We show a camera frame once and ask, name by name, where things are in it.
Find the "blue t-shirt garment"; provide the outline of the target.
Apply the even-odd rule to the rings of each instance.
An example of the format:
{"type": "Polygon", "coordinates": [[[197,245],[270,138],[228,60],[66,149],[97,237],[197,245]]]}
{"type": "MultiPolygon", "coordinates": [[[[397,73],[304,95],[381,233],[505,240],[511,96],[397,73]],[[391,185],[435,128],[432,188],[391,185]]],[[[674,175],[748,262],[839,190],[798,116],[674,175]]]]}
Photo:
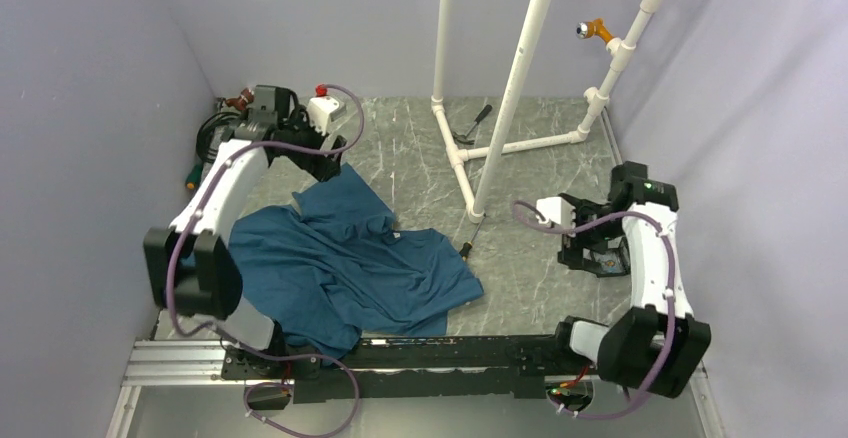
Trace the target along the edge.
{"type": "Polygon", "coordinates": [[[363,332],[442,336],[481,281],[435,229],[396,216],[348,164],[339,175],[236,221],[228,249],[243,295],[285,341],[341,358],[363,332]]]}

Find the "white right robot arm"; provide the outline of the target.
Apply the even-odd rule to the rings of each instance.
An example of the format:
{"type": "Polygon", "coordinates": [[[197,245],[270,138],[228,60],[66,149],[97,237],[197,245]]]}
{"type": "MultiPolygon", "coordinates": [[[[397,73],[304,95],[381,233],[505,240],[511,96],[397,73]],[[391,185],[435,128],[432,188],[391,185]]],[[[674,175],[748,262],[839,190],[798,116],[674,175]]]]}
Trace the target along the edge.
{"type": "Polygon", "coordinates": [[[628,310],[612,325],[573,316],[551,346],[557,369],[574,373],[590,362],[601,379],[666,398],[681,394],[711,343],[685,295],[677,256],[679,210],[673,185],[649,178],[646,165],[611,171],[604,203],[562,193],[565,234],[557,259],[598,278],[628,276],[628,310]]]}

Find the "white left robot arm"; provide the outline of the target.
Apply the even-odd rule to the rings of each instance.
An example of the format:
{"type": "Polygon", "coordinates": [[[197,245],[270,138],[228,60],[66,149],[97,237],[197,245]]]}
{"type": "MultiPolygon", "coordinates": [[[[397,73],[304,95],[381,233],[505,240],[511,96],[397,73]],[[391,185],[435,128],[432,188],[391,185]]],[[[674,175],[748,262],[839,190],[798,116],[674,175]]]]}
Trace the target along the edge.
{"type": "Polygon", "coordinates": [[[221,100],[196,135],[190,201],[143,239],[154,302],[168,313],[176,335],[211,331],[250,348],[248,365],[264,378],[285,369],[288,352],[273,341],[273,320],[246,298],[230,237],[248,195],[275,159],[289,160],[318,181],[339,173],[341,155],[352,145],[331,131],[345,110],[333,95],[338,89],[319,84],[303,102],[291,89],[256,85],[221,100]]]}

